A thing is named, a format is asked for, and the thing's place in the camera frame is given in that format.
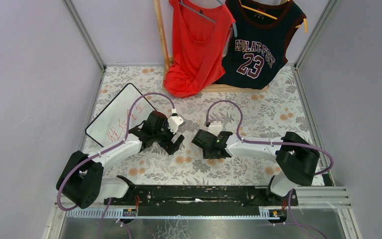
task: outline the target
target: red shirt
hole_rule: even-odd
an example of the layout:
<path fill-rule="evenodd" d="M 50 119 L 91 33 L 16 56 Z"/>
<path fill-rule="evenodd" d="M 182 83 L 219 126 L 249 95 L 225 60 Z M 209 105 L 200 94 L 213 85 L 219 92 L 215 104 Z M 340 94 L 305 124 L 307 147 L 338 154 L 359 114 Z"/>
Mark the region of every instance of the red shirt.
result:
<path fill-rule="evenodd" d="M 173 96 L 182 98 L 197 94 L 225 73 L 222 53 L 235 20 L 224 4 L 202 8 L 183 0 L 185 5 L 216 21 L 213 23 L 179 2 L 169 0 L 174 8 L 174 63 L 163 84 Z"/>

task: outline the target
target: floral tablecloth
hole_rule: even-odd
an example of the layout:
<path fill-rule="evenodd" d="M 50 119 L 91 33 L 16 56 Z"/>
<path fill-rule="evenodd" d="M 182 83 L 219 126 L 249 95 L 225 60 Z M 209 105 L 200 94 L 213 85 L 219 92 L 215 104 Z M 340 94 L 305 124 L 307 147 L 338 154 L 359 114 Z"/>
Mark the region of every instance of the floral tablecloth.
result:
<path fill-rule="evenodd" d="M 163 67 L 108 67 L 93 117 L 127 84 L 133 83 L 141 93 L 161 92 Z M 179 133 L 185 140 L 180 150 L 169 156 L 159 145 L 125 159 L 111 168 L 105 177 L 124 175 L 135 184 L 170 185 L 268 185 L 272 175 L 281 171 L 271 161 L 261 158 L 232 157 L 203 159 L 202 150 L 191 143 L 195 133 L 205 121 L 208 107 L 215 101 L 226 99 L 237 103 L 244 114 L 240 128 L 242 136 L 278 137 L 293 131 L 311 142 L 290 66 L 285 66 L 270 83 L 266 93 L 200 93 L 193 97 L 173 98 L 178 113 L 185 118 Z M 169 115 L 170 103 L 159 96 L 148 100 L 159 111 Z M 234 132 L 239 112 L 228 103 L 217 104 L 210 117 L 222 121 L 224 130 Z M 87 138 L 83 152 L 100 146 Z M 324 185 L 316 176 L 313 185 Z"/>

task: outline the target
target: blue hanger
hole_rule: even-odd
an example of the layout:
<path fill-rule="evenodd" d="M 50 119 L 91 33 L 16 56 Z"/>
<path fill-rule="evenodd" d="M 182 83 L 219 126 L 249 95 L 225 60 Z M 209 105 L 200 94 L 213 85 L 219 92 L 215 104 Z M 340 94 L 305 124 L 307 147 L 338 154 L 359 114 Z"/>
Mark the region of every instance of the blue hanger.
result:
<path fill-rule="evenodd" d="M 223 3 L 222 3 L 220 0 L 216 0 L 216 1 L 217 1 L 218 3 L 220 3 L 220 5 L 223 5 Z M 188 8 L 189 10 L 191 10 L 191 11 L 197 13 L 198 15 L 200 15 L 200 16 L 206 18 L 207 20 L 209 20 L 209 21 L 211 21 L 211 22 L 213 22 L 213 23 L 216 23 L 215 20 L 213 20 L 213 19 L 211 19 L 211 18 L 209 18 L 209 17 L 207 17 L 207 16 L 205 16 L 205 15 L 199 13 L 198 11 L 192 9 L 191 7 L 185 5 L 185 4 L 183 3 L 183 0 L 181 0 L 181 2 L 180 2 L 179 4 L 181 4 L 182 6 Z M 233 24 L 232 24 L 232 27 L 233 27 L 233 34 L 234 34 L 235 37 L 237 37 L 237 36 L 238 36 L 238 31 L 236 30 L 236 24 L 233 23 Z"/>

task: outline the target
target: yellow hanger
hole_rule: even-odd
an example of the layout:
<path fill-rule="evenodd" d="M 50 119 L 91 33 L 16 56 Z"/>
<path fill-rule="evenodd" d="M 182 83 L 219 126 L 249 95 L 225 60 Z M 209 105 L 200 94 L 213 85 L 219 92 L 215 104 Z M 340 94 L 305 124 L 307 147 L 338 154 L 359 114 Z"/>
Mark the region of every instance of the yellow hanger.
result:
<path fill-rule="evenodd" d="M 268 16 L 268 17 L 270 17 L 270 18 L 273 18 L 274 20 L 278 19 L 277 17 L 272 16 L 272 15 L 270 15 L 270 14 L 267 14 L 267 13 L 265 13 L 265 12 L 258 11 L 258 10 L 255 10 L 255 9 L 253 9 L 253 8 L 250 8 L 250 7 L 247 7 L 247 6 L 242 5 L 241 0 L 239 0 L 239 4 L 241 4 L 241 7 L 245 8 L 245 9 L 254 11 L 254 12 L 259 13 L 259 14 L 264 15 L 264 16 Z M 307 18 L 304 18 L 304 25 L 305 25 L 305 33 L 308 33 L 308 22 L 307 22 Z"/>

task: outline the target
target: wooden frame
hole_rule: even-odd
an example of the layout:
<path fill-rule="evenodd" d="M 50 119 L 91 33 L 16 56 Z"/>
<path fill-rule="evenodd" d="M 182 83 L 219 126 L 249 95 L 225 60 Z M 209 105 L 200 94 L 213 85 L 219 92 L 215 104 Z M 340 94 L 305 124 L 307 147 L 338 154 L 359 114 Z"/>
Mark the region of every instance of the wooden frame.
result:
<path fill-rule="evenodd" d="M 166 44 L 165 27 L 163 25 L 162 9 L 160 7 L 160 0 L 154 0 L 154 10 L 156 11 L 157 27 L 159 29 L 160 43 L 162 45 L 163 59 L 165 63 L 165 76 L 169 67 L 173 63 L 173 56 L 168 55 L 168 47 Z M 267 92 L 269 85 L 261 90 L 238 88 L 223 84 L 212 84 L 204 88 L 201 92 Z"/>

